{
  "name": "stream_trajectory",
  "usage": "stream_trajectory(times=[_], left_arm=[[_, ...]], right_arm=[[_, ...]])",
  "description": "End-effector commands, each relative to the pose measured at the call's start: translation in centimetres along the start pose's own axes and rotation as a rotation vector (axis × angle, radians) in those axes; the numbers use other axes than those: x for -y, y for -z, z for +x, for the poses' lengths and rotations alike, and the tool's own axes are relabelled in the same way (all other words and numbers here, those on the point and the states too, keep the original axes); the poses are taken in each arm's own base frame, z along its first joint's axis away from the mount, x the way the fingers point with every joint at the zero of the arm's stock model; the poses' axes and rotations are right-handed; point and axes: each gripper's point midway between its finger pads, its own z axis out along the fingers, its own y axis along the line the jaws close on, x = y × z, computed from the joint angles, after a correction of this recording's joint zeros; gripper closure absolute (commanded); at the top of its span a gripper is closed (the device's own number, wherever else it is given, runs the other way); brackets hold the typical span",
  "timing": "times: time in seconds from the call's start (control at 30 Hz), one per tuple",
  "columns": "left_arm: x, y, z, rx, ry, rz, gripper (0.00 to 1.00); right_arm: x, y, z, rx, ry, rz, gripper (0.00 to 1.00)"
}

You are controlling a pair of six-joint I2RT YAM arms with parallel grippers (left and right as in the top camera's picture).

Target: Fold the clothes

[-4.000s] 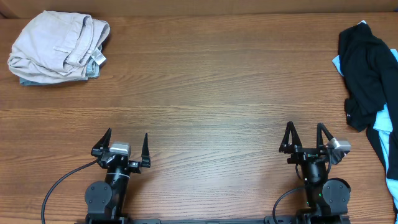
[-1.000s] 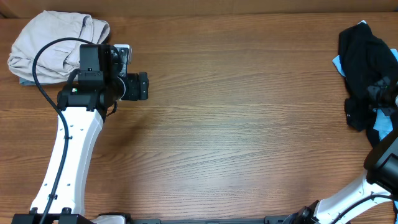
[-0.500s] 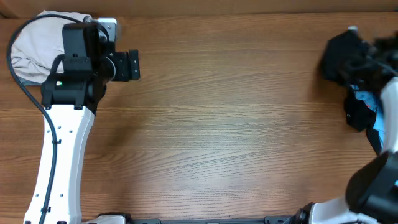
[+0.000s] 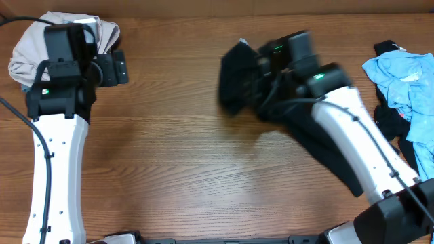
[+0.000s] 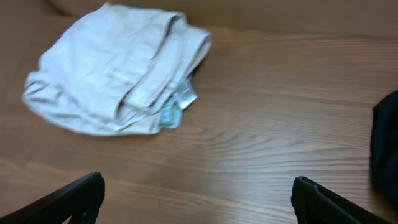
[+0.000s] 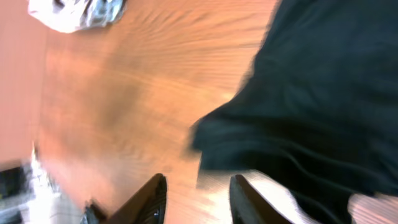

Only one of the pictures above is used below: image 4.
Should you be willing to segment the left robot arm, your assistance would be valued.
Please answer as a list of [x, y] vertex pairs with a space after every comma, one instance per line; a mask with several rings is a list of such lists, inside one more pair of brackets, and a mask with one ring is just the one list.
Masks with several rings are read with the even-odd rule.
[[26, 94], [35, 163], [23, 243], [85, 243], [81, 168], [99, 87], [128, 82], [121, 50], [99, 54], [98, 28], [74, 22], [45, 27], [48, 58]]

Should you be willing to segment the black t-shirt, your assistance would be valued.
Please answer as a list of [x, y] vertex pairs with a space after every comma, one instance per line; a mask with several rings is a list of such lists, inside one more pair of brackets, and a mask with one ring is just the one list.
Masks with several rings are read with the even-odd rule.
[[[221, 59], [218, 99], [222, 109], [235, 116], [248, 107], [243, 98], [244, 85], [256, 67], [257, 53], [243, 41], [232, 47]], [[293, 104], [283, 115], [259, 114], [266, 122], [284, 126], [290, 135], [317, 161], [343, 182], [355, 197], [363, 194], [362, 187], [349, 163], [325, 130], [314, 121], [307, 105]]]

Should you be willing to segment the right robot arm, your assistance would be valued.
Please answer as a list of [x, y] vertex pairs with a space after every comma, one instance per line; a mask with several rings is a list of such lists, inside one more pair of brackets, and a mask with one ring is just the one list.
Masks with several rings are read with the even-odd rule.
[[295, 105], [310, 104], [312, 118], [333, 139], [370, 204], [318, 241], [411, 243], [431, 234], [433, 181], [422, 181], [394, 151], [342, 67], [320, 64], [305, 30], [270, 41], [258, 53], [255, 109], [282, 118]]

